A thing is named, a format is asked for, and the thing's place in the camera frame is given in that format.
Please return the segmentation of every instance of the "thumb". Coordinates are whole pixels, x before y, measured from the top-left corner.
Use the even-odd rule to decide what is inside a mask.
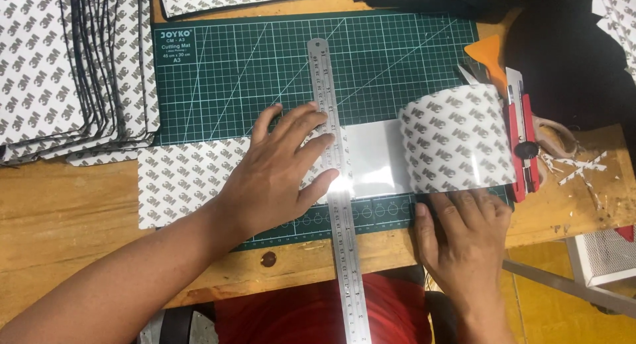
[[[415,233],[420,250],[420,260],[430,272],[437,267],[440,253],[431,211],[423,203],[415,204]]]
[[[304,214],[309,207],[315,204],[329,190],[329,185],[338,177],[340,172],[337,169],[328,169],[320,173],[311,184],[307,185],[298,194],[297,205]]]

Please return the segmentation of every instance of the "3m tape roll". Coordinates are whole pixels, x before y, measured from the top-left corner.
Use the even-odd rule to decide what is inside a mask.
[[[459,86],[409,103],[399,115],[411,188],[436,193],[514,182],[497,89]]]

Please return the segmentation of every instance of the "wooden workbench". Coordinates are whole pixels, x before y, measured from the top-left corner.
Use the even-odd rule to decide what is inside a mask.
[[[158,1],[154,0],[160,22]],[[208,18],[298,14],[367,9],[350,0],[298,0],[224,12]],[[480,36],[502,33],[504,25],[480,25]],[[580,178],[559,186],[573,171],[550,176],[550,183],[518,205],[508,247],[544,242],[636,222],[636,180],[618,126],[578,134],[591,160],[602,151],[604,172],[585,171],[603,209]],[[62,159],[20,169],[0,169],[0,326],[61,281],[94,260],[152,230],[137,229],[137,162],[76,168]],[[415,263],[413,238],[399,229],[358,236],[362,270],[385,270]],[[266,268],[261,257],[276,253]],[[331,241],[319,240],[235,252],[214,263],[170,302],[171,307],[241,296],[335,277]]]

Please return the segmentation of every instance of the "stainless steel ruler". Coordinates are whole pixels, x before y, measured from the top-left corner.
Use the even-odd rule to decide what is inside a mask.
[[[336,273],[340,286],[342,315],[345,322],[347,343],[370,343],[369,317],[366,311],[360,258],[355,241],[354,218],[351,209],[351,193],[346,185],[345,150],[340,135],[340,120],[336,103],[329,44],[325,39],[312,39],[307,43],[309,70],[314,85],[314,100],[329,118],[322,125],[322,133],[333,133],[334,143],[322,153],[322,166],[336,168],[340,176],[327,193],[330,207],[331,236]]]

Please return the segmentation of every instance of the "green cutting mat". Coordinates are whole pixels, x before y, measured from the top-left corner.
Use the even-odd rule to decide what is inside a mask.
[[[306,43],[314,37],[330,44],[342,125],[394,119],[410,101],[461,85],[456,65],[477,40],[467,20],[388,11],[153,27],[162,125],[155,145],[248,136],[266,106],[281,102],[287,111],[311,100]],[[503,187],[491,190],[507,201]],[[409,194],[354,201],[356,232],[408,226],[414,201]],[[326,206],[315,206],[238,249],[329,238],[327,214]]]

